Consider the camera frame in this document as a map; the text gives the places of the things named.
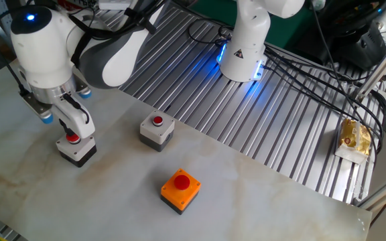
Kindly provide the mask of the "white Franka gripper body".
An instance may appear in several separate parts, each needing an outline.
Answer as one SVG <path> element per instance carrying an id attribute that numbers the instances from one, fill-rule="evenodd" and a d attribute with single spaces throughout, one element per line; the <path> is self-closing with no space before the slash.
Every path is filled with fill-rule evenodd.
<path id="1" fill-rule="evenodd" d="M 62 119 L 80 139 L 87 138 L 95 132 L 94 123 L 89 111 L 71 96 L 54 99 L 52 113 Z"/>

